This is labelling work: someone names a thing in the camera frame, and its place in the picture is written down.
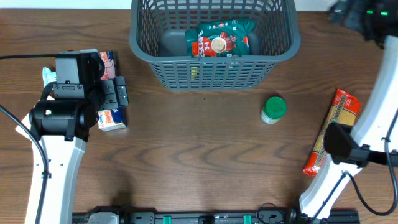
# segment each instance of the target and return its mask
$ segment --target basket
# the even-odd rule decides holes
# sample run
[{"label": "basket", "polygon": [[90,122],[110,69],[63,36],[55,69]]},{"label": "basket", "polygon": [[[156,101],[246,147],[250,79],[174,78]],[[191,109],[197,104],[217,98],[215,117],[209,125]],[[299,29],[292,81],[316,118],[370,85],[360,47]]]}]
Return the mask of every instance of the basket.
[{"label": "basket", "polygon": [[[185,31],[202,22],[252,19],[251,55],[191,57]],[[248,89],[300,47],[294,0],[132,0],[131,50],[170,90]]]}]

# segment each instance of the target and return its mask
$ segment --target wooden table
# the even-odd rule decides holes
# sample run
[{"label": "wooden table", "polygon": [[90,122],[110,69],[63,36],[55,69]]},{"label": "wooden table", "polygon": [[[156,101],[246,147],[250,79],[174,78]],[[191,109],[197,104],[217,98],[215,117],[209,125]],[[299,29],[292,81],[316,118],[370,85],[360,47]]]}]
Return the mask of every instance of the wooden table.
[{"label": "wooden table", "polygon": [[[74,211],[130,204],[158,211],[254,210],[263,202],[287,207],[309,186],[302,174],[336,88],[364,105],[383,51],[324,13],[298,14],[302,46],[255,89],[171,92],[129,47],[129,11],[0,10],[0,55],[53,54],[97,48],[117,51],[126,78],[129,127],[94,127],[80,165]],[[43,89],[42,68],[53,58],[0,61],[0,103],[23,118]],[[286,116],[267,125],[259,112],[268,97],[287,100]],[[30,142],[0,115],[0,220],[24,221],[32,178]],[[392,202],[387,167],[371,164],[356,178],[377,210]],[[335,207],[377,217],[348,184]]]}]

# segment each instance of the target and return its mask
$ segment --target spaghetti package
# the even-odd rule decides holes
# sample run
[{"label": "spaghetti package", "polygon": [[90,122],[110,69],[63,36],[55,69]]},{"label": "spaghetti package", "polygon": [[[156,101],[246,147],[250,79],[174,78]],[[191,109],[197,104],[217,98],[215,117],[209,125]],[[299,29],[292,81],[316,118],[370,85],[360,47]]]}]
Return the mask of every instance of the spaghetti package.
[{"label": "spaghetti package", "polygon": [[318,135],[318,139],[313,147],[311,156],[303,170],[304,174],[312,176],[318,174],[318,171],[322,166],[323,158],[326,154],[325,149],[323,148],[323,138],[329,124],[334,121],[339,124],[350,126],[354,125],[360,108],[361,103],[355,97],[343,90],[337,89],[335,98],[330,106],[328,116],[323,123],[321,133]]}]

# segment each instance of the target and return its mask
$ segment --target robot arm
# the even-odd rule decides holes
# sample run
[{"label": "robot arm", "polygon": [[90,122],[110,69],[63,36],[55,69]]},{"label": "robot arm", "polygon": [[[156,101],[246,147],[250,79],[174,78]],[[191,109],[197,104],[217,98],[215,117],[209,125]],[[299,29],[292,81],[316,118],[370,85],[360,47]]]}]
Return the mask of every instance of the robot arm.
[{"label": "robot arm", "polygon": [[[25,224],[71,223],[76,178],[85,153],[89,129],[98,121],[99,110],[128,105],[123,77],[101,80],[104,63],[96,49],[60,52],[56,59],[57,81],[46,86],[40,101],[29,113],[30,131],[40,140],[49,160],[49,178],[40,207],[44,164],[32,145],[34,170]],[[54,100],[47,100],[51,89]]]},{"label": "robot arm", "polygon": [[[398,37],[387,37],[384,46],[382,67],[359,121],[351,132],[336,124],[332,124],[326,132],[325,150],[329,154],[311,186],[300,197],[300,210],[309,218],[329,217],[332,205],[349,182],[348,176],[341,177],[343,172],[349,172],[354,176],[368,162],[386,164],[383,138],[398,109]],[[398,149],[397,139],[398,125],[395,125],[389,143],[394,166],[398,166],[398,154],[393,151]],[[323,206],[340,179],[340,184],[317,215],[318,209]]]}]

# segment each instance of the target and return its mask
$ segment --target green snack bag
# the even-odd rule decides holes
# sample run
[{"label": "green snack bag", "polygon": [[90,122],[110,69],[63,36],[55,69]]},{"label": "green snack bag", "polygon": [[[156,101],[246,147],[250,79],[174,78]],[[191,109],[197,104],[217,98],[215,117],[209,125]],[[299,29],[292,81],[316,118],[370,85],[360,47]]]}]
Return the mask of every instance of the green snack bag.
[{"label": "green snack bag", "polygon": [[254,28],[250,19],[234,19],[199,24],[185,32],[188,53],[194,57],[250,55],[247,34]]}]

